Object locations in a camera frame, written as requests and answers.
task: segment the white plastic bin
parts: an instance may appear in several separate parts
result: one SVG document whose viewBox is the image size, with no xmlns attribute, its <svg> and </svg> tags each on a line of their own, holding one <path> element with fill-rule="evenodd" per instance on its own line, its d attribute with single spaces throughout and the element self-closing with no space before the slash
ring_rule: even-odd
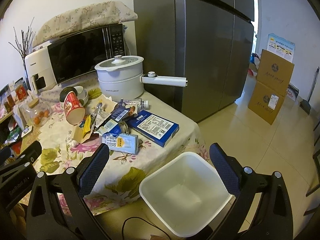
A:
<svg viewBox="0 0 320 240">
<path fill-rule="evenodd" d="M 232 198 L 215 168 L 185 152 L 146 177 L 140 195 L 177 236 L 200 232 Z"/>
</svg>

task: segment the electric cooking pot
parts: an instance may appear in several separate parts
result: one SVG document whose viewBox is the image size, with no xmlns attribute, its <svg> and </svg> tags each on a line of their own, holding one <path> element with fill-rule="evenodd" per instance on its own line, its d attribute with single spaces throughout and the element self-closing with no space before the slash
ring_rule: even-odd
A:
<svg viewBox="0 0 320 240">
<path fill-rule="evenodd" d="M 187 86 L 188 81 L 184 77 L 158 76 L 153 71 L 143 74 L 142 62 L 143 57 L 119 55 L 97 64 L 94 68 L 98 73 L 102 93 L 119 101 L 121 98 L 139 97 L 144 91 L 144 83 Z"/>
</svg>

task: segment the tile floor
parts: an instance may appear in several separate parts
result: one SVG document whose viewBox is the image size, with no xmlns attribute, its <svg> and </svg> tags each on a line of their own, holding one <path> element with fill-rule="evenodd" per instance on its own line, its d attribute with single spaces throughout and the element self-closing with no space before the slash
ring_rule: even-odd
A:
<svg viewBox="0 0 320 240">
<path fill-rule="evenodd" d="M 250 166 L 257 173 L 282 173 L 291 201 L 296 236 L 312 216 L 303 217 L 305 210 L 315 208 L 320 202 L 320 189 L 305 197 L 310 187 L 318 183 L 312 160 L 315 120 L 297 102 L 286 98 L 276 120 L 269 125 L 247 108 L 254 86 L 255 79 L 248 76 L 241 98 L 199 123 L 199 127 L 208 148 L 218 142 L 242 166 Z M 249 227 L 259 197 L 257 194 L 240 231 Z M 212 228 L 219 225 L 233 200 L 210 223 Z M 179 239 L 170 233 L 142 199 L 96 218 L 112 239 L 121 239 L 122 223 L 131 216 L 147 219 L 169 233 L 172 239 Z M 132 219 L 126 223 L 125 239 L 150 239 L 150 234 L 165 237 L 143 221 Z"/>
</svg>

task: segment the microwave control panel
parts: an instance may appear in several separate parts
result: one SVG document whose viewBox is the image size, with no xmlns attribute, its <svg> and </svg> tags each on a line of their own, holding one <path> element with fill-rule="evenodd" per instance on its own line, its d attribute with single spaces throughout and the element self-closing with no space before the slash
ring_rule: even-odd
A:
<svg viewBox="0 0 320 240">
<path fill-rule="evenodd" d="M 106 27 L 109 40 L 109 51 L 106 44 L 107 53 L 110 52 L 110 58 L 121 55 L 125 56 L 124 33 L 122 24 L 112 24 Z"/>
</svg>

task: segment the floral cloth cover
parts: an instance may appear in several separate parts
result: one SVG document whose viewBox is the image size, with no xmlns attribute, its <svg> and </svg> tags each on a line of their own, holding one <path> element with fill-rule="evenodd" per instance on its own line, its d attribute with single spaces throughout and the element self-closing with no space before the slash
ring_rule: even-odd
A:
<svg viewBox="0 0 320 240">
<path fill-rule="evenodd" d="M 137 14 L 120 1 L 95 3 L 59 14 L 38 31 L 32 47 L 63 35 L 113 23 L 134 21 Z"/>
<path fill-rule="evenodd" d="M 93 111 L 100 95 L 100 89 L 89 91 L 91 101 L 87 104 L 86 111 Z M 139 135 L 138 154 L 110 151 L 108 163 L 93 191 L 84 198 L 93 215 L 119 208 L 137 200 L 140 196 L 140 182 L 183 152 L 192 151 L 205 160 L 209 160 L 199 127 L 195 122 L 148 92 L 144 92 L 142 98 L 149 100 L 150 112 L 178 123 L 180 130 L 164 148 L 132 130 L 131 133 Z M 50 120 L 39 130 L 36 130 L 37 139 L 42 146 L 42 154 L 34 163 L 34 168 L 37 172 L 45 171 L 47 174 L 58 174 L 68 167 L 76 167 L 84 157 L 91 156 L 100 145 L 100 140 L 96 138 L 79 144 L 77 147 L 68 148 L 65 139 L 71 125 L 66 121 L 59 103 L 55 104 L 52 109 L 53 114 Z M 30 143 L 32 143 L 31 140 L 23 140 L 21 150 L 24 150 Z M 30 194 L 24 197 L 22 203 L 28 204 L 29 197 Z M 63 211 L 69 214 L 70 211 L 63 194 L 59 194 L 59 199 Z"/>
</svg>

